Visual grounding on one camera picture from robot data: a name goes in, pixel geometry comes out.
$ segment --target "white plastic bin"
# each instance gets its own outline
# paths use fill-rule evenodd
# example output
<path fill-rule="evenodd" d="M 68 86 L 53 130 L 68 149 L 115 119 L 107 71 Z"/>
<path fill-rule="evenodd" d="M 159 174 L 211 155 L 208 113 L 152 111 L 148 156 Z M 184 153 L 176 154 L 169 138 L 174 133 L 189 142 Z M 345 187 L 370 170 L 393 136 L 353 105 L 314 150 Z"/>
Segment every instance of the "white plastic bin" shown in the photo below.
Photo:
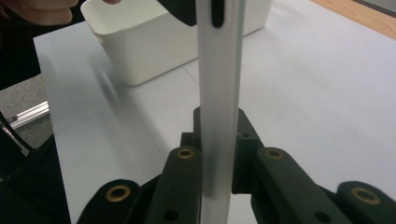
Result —
<path fill-rule="evenodd" d="M 247 0 L 245 34 L 264 26 L 272 0 Z M 174 18 L 156 0 L 81 7 L 121 80 L 138 85 L 198 57 L 196 26 Z"/>

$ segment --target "brass screw insert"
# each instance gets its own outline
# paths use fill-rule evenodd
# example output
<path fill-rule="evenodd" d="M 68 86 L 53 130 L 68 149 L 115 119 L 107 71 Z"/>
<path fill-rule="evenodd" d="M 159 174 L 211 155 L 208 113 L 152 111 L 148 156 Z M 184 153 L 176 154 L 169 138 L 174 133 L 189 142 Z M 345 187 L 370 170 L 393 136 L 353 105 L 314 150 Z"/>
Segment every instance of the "brass screw insert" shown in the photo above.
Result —
<path fill-rule="evenodd" d="M 370 191 L 369 189 L 364 189 L 361 187 L 356 187 L 352 189 L 352 195 L 355 198 L 361 200 L 364 203 L 368 203 L 371 205 L 377 205 L 381 203 L 381 200 L 375 193 Z"/>
<path fill-rule="evenodd" d="M 111 203 L 118 203 L 126 199 L 131 194 L 131 189 L 126 185 L 117 185 L 109 189 L 106 199 Z"/>

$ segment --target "human hand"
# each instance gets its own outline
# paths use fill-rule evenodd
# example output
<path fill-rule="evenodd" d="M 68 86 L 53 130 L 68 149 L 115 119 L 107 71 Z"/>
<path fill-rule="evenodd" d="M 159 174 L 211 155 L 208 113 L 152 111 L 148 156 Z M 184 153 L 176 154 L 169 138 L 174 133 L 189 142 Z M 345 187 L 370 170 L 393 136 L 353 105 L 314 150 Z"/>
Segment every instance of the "human hand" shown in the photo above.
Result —
<path fill-rule="evenodd" d="M 117 4 L 120 0 L 103 0 L 109 4 Z M 67 24 L 73 19 L 70 10 L 78 3 L 78 0 L 0 0 L 2 4 L 12 10 L 18 16 L 38 25 Z"/>

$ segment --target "white table surface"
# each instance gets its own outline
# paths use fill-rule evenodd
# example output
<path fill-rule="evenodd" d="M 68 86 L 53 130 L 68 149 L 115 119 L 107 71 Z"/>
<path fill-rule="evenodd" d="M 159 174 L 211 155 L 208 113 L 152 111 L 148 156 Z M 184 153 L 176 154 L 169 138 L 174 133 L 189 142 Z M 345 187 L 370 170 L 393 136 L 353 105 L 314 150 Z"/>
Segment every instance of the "white table surface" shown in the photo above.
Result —
<path fill-rule="evenodd" d="M 140 86 L 120 82 L 85 22 L 37 37 L 72 222 L 105 183 L 144 184 L 199 105 L 197 60 Z M 396 199 L 396 41 L 309 1 L 275 0 L 244 39 L 240 107 L 268 147 L 317 184 L 372 184 Z M 229 223 L 256 223 L 233 196 Z"/>

